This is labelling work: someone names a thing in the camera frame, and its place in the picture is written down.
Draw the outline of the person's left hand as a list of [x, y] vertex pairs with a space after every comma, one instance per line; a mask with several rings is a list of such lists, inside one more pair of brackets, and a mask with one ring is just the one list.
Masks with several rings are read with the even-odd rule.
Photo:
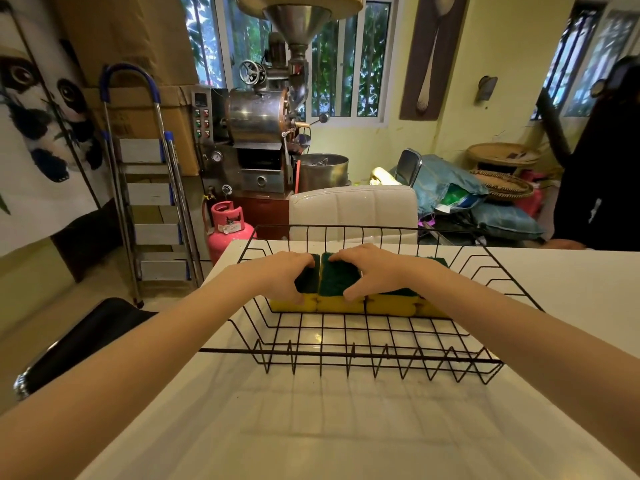
[[309, 253], [280, 251], [236, 264], [232, 275], [248, 298], [268, 298], [268, 282], [295, 281], [304, 268], [312, 266], [314, 259]]

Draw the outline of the person's right forearm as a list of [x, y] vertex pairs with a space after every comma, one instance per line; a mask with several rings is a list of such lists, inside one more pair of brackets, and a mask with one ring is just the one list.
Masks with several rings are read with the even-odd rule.
[[408, 287], [640, 476], [640, 358], [432, 259], [410, 261]]

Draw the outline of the white padded chair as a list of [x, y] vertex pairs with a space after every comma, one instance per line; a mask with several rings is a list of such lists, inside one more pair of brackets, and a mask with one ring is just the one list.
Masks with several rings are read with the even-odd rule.
[[418, 202], [405, 185], [343, 186], [289, 197], [292, 241], [417, 244]]

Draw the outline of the round steel drum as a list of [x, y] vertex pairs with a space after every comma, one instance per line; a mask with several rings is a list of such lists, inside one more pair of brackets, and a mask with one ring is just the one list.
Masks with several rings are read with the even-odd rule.
[[332, 153], [300, 155], [297, 193], [305, 193], [349, 184], [349, 159]]

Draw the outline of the chrome framed black chair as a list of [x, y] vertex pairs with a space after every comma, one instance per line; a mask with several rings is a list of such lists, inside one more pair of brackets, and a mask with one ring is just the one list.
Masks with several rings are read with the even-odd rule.
[[398, 183], [413, 187], [421, 167], [421, 154], [411, 148], [407, 148], [401, 153], [392, 175]]

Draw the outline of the large blue sack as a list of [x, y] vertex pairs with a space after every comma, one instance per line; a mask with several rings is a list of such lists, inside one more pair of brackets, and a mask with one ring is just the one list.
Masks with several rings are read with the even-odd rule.
[[420, 218], [463, 212], [482, 203], [489, 195], [488, 188], [475, 175], [436, 155], [421, 156], [412, 188]]

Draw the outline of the small blue sack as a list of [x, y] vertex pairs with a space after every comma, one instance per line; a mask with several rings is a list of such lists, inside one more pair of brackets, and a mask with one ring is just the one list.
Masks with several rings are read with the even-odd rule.
[[524, 210], [507, 203], [479, 203], [471, 208], [470, 218], [480, 233], [494, 238], [534, 241], [545, 233]]

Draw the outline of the round woven rimmed tray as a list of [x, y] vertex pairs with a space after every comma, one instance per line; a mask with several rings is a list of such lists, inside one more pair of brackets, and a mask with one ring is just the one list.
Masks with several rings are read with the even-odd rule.
[[478, 169], [470, 170], [469, 174], [487, 188], [489, 200], [517, 201], [529, 198], [534, 193], [532, 183], [513, 175]]

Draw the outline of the steel coffee roaster machine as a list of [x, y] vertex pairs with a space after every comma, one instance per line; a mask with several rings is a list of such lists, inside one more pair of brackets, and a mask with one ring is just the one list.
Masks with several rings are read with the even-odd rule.
[[235, 191], [285, 194], [295, 183], [289, 145], [309, 99], [307, 52], [330, 22], [357, 15], [365, 0], [231, 0], [230, 6], [268, 23], [260, 57], [236, 62], [239, 88], [197, 86], [193, 130], [202, 158], [205, 195]]

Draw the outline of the black padded chair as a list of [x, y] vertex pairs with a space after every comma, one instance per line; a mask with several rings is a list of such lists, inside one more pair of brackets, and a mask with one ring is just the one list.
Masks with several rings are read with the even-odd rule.
[[25, 400], [154, 315], [123, 298], [104, 299], [18, 375], [13, 383], [17, 399]]

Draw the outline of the white framed window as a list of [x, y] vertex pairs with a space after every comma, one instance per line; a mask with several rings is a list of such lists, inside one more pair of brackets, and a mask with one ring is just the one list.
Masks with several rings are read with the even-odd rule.
[[[249, 89], [245, 60], [276, 65], [268, 36], [277, 28], [242, 12], [236, 0], [180, 0], [200, 83], [221, 89]], [[302, 120], [322, 114], [339, 120], [382, 121], [385, 111], [398, 0], [366, 0], [347, 19], [331, 20], [306, 52], [309, 95]]]

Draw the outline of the large cardboard box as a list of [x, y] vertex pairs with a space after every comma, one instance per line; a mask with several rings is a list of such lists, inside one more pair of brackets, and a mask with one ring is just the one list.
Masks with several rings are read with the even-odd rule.
[[191, 93], [198, 83], [180, 0], [51, 0], [88, 87], [84, 97], [101, 129], [99, 78], [105, 65], [131, 63], [159, 87], [164, 128], [174, 136], [183, 176], [197, 176]]

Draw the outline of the panda print hanging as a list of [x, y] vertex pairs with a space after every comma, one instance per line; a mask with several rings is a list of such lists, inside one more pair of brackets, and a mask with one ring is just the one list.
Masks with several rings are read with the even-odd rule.
[[0, 0], [0, 257], [113, 197], [69, 42], [47, 0]]

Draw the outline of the grey wall lamp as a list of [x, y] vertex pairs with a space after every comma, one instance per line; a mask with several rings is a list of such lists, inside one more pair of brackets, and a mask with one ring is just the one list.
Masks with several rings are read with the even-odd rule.
[[476, 104], [485, 103], [491, 99], [498, 80], [498, 77], [489, 75], [485, 75], [479, 80], [475, 97]]

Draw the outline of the brown spoon wall picture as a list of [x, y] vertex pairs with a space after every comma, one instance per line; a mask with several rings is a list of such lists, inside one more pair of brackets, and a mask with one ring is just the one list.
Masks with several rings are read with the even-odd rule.
[[415, 0], [399, 119], [436, 121], [444, 106], [468, 0]]

